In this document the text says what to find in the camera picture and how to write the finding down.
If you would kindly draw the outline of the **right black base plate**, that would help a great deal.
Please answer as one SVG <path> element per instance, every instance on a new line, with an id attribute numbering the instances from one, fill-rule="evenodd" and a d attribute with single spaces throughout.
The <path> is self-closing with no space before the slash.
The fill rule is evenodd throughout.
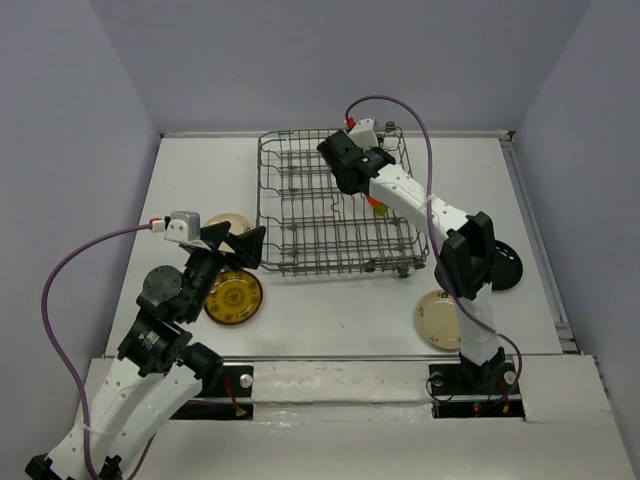
<path id="1" fill-rule="evenodd" d="M 459 376 L 460 371 L 460 365 L 455 363 L 429 366 L 425 389 L 432 400 L 435 419 L 525 419 L 520 389 L 513 386 L 516 374 L 513 363 L 506 363 L 494 380 L 479 387 L 466 384 Z"/>

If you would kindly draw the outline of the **yellow brown patterned plate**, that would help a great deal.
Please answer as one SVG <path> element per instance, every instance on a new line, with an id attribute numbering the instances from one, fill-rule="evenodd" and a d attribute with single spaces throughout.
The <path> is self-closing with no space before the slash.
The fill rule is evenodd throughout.
<path id="1" fill-rule="evenodd" d="M 262 284 L 248 271 L 221 273 L 208 295 L 204 311 L 215 323 L 235 327 L 254 317 L 264 299 Z"/>

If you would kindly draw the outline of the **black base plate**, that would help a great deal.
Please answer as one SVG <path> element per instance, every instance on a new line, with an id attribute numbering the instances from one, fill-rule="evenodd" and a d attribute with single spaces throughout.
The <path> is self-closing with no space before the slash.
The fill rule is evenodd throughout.
<path id="1" fill-rule="evenodd" d="M 513 386 L 516 374 L 513 363 L 506 363 L 494 380 L 479 387 L 466 384 L 459 376 L 460 371 L 460 365 L 455 363 L 429 366 L 425 389 L 432 400 L 435 419 L 525 419 L 520 389 Z"/>
<path id="2" fill-rule="evenodd" d="M 188 400 L 172 420 L 248 421 L 253 419 L 254 366 L 225 364 L 222 379 Z"/>

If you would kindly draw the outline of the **beige floral plate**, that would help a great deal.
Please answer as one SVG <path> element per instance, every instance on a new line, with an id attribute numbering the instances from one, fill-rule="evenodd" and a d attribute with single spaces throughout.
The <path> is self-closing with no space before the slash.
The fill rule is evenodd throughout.
<path id="1" fill-rule="evenodd" d="M 455 302 L 443 290 L 431 291 L 419 300 L 414 327 L 421 340 L 438 350 L 455 352 L 461 348 Z"/>

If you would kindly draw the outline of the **cream plate with black patch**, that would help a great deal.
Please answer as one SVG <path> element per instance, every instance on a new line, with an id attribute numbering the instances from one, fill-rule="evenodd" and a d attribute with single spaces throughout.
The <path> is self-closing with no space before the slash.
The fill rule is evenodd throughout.
<path id="1" fill-rule="evenodd" d="M 254 227 L 254 224 L 245 216 L 238 213 L 221 213 L 209 218 L 202 229 L 213 225 L 228 222 L 230 224 L 228 232 L 233 235 L 246 233 Z"/>

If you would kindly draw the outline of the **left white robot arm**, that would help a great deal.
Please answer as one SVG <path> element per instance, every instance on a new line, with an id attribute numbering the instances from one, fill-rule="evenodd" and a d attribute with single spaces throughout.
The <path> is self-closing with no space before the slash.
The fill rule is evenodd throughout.
<path id="1" fill-rule="evenodd" d="M 31 479 L 131 479 L 155 434 L 181 407 L 218 388 L 232 392 L 223 359 L 183 327 L 198 319 L 221 273 L 259 267 L 265 228 L 235 235 L 227 222 L 201 226 L 193 212 L 154 218 L 145 227 L 189 257 L 181 270 L 162 265 L 145 276 L 138 313 L 93 398 L 53 333 L 52 284 L 43 288 L 45 332 L 76 384 L 81 416 L 56 447 L 30 459 Z"/>

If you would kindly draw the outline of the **lime green plate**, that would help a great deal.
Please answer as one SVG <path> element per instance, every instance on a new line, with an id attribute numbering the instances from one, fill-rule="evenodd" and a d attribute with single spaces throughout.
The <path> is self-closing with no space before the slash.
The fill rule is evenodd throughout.
<path id="1" fill-rule="evenodd" d="M 387 211 L 388 211 L 388 206 L 382 203 L 377 204 L 374 207 L 374 214 L 376 216 L 384 216 L 387 213 Z"/>

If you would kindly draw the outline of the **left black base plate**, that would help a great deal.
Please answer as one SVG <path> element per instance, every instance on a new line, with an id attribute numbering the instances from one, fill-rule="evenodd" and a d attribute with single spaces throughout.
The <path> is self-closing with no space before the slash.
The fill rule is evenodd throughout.
<path id="1" fill-rule="evenodd" d="M 248 421 L 253 419 L 254 366 L 225 364 L 222 379 L 188 400 L 172 420 Z"/>

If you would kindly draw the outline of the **orange plate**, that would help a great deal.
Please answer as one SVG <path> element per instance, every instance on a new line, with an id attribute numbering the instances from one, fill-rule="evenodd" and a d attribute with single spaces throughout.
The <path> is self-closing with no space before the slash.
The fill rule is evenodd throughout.
<path id="1" fill-rule="evenodd" d="M 367 196 L 366 200 L 373 207 L 379 207 L 379 206 L 382 205 L 382 203 L 380 201 L 378 201 L 378 200 L 376 200 L 376 199 L 374 199 L 374 198 L 372 198 L 370 196 Z"/>

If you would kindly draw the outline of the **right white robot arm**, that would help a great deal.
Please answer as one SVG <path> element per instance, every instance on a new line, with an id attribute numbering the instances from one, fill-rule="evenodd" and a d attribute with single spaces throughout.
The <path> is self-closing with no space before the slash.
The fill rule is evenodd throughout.
<path id="1" fill-rule="evenodd" d="M 491 218 L 455 208 L 419 184 L 380 147 L 363 149 L 344 131 L 319 143 L 339 190 L 362 193 L 406 219 L 429 238 L 435 276 L 456 305 L 461 333 L 459 362 L 443 385 L 451 396 L 484 394 L 503 377 L 505 351 L 491 305 L 495 235 Z"/>

